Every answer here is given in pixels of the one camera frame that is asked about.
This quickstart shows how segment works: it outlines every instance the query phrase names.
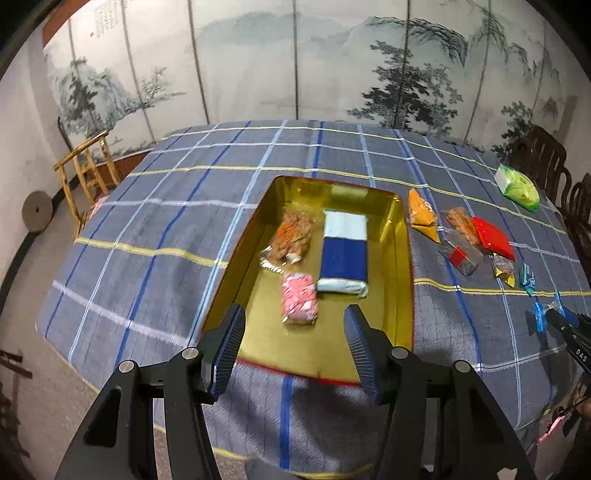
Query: pink candy bag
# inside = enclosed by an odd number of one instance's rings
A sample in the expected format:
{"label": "pink candy bag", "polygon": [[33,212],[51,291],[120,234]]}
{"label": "pink candy bag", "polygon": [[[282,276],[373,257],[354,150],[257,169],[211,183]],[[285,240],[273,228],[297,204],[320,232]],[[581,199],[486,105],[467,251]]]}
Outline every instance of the pink candy bag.
{"label": "pink candy bag", "polygon": [[283,275],[283,322],[313,325],[318,316],[316,286],[312,275]]}

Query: tray rim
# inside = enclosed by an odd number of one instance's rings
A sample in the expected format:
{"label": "tray rim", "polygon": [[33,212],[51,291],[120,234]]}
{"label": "tray rim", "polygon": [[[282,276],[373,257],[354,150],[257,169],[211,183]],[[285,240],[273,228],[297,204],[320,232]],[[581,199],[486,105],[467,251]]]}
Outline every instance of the tray rim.
{"label": "tray rim", "polygon": [[[265,190],[265,193],[263,193],[261,200],[259,200],[256,209],[252,212],[251,218],[253,218],[261,209],[262,206],[262,200],[265,197],[265,195],[267,195],[267,193],[273,188],[274,183],[279,180],[279,179],[305,179],[305,180],[313,180],[316,182],[322,182],[322,183],[326,183],[326,184],[331,184],[331,185],[342,185],[345,187],[357,187],[357,188],[363,188],[363,189],[371,189],[371,190],[376,190],[378,192],[382,192],[385,193],[389,196],[393,196],[396,199],[398,199],[398,201],[400,201],[400,203],[402,204],[402,215],[404,217],[404,222],[406,225],[406,236],[405,239],[407,241],[408,244],[408,263],[409,263],[409,272],[410,272],[410,283],[411,283],[411,304],[412,304],[412,309],[411,309],[411,321],[412,321],[412,325],[413,328],[411,329],[411,344],[412,344],[412,350],[414,350],[414,322],[415,322],[415,311],[414,311],[414,300],[415,300],[415,288],[414,288],[414,266],[413,266],[413,255],[412,255],[412,251],[411,251],[411,242],[410,242],[410,228],[409,228],[409,217],[408,217],[408,211],[406,205],[404,204],[404,202],[402,201],[402,197],[396,193],[396,192],[389,192],[388,190],[384,190],[384,189],[378,189],[375,187],[365,187],[365,186],[361,186],[361,185],[355,185],[353,183],[347,183],[345,181],[339,181],[339,180],[326,180],[326,179],[314,179],[314,178],[308,178],[308,177],[297,177],[294,175],[278,175],[277,177],[274,177],[273,180],[271,180],[271,183],[269,184],[269,186],[267,187],[267,189]],[[236,252],[239,250],[239,246],[243,243],[243,241],[245,241],[245,235],[247,233],[248,230],[248,223],[246,224],[246,228],[244,229],[244,231],[242,232],[242,234],[240,235],[240,239],[238,240],[238,242],[236,243],[236,247],[234,247],[234,251],[232,252],[232,255],[230,256],[230,259],[228,260],[228,264],[230,264],[235,258]],[[218,291],[219,291],[219,286],[222,284],[222,282],[224,281],[224,278],[226,277],[226,273],[227,270],[224,270],[224,273],[222,275],[222,278],[220,279],[220,283],[217,286],[216,289],[216,293],[212,298],[211,303],[209,304],[209,307],[207,308],[207,315],[205,315],[205,320],[203,322],[203,325],[201,326],[201,334],[203,334],[206,330],[205,327],[207,325],[207,318],[209,317],[211,308],[213,306],[213,303],[217,297]],[[292,375],[294,377],[300,377],[300,378],[307,378],[310,380],[316,380],[318,382],[323,382],[323,383],[329,383],[329,384],[333,384],[333,385],[342,385],[342,386],[350,386],[350,387],[360,387],[361,386],[361,382],[355,382],[355,381],[347,381],[347,380],[335,380],[333,378],[325,378],[325,377],[313,377],[311,375],[303,375],[303,374],[295,374],[293,372],[286,372],[283,370],[280,370],[278,368],[272,367],[270,365],[265,365],[265,364],[260,364],[258,362],[255,362],[253,360],[250,359],[246,359],[246,358],[241,358],[239,355],[236,357],[236,362],[243,364],[243,365],[250,365],[253,367],[258,367],[267,371],[271,371],[273,373],[276,374],[283,374],[283,375]]]}

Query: floor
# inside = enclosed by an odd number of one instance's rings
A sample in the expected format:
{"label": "floor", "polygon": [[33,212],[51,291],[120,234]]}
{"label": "floor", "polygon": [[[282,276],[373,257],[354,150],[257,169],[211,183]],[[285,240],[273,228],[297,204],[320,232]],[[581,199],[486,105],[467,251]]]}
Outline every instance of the floor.
{"label": "floor", "polygon": [[[0,317],[0,349],[20,352],[32,380],[0,368],[4,394],[12,398],[21,422],[18,438],[31,456],[25,465],[37,480],[54,478],[79,423],[95,399],[66,361],[35,331],[35,318],[60,264],[72,244],[73,219],[66,202],[50,225],[37,237],[12,285]],[[570,441],[554,439],[540,450],[536,470],[546,479],[568,452]],[[158,477],[170,479],[166,439],[155,432]],[[223,479],[245,479],[243,462],[216,456]]]}

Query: folded towel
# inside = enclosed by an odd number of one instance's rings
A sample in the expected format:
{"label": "folded towel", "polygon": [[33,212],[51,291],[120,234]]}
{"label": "folded towel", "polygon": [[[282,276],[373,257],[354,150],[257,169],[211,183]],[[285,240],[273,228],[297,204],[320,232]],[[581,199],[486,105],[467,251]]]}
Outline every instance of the folded towel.
{"label": "folded towel", "polygon": [[367,217],[324,211],[324,244],[317,291],[368,293]]}

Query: blue checkered tablecloth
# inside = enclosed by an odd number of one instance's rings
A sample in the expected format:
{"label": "blue checkered tablecloth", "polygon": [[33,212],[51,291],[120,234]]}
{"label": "blue checkered tablecloth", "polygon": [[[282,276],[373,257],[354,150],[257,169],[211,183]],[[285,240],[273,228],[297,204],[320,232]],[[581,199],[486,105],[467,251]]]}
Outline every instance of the blue checkered tablecloth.
{"label": "blue checkered tablecloth", "polygon": [[[228,259],[274,177],[350,182],[398,193],[416,187],[441,213],[457,206],[504,230],[537,294],[589,313],[591,292],[555,214],[503,197],[490,154],[413,133],[317,121],[250,121],[174,132],[115,189],[75,240],[37,319],[39,333],[100,388],[122,359],[168,360],[195,344]],[[469,361],[524,446],[576,367],[552,332],[537,335],[532,299],[486,262],[464,278],[437,245],[410,229],[414,350]],[[264,457],[300,473],[351,472],[371,462],[385,411],[358,387],[238,363],[205,409],[220,453]],[[157,404],[156,422],[164,423]]]}

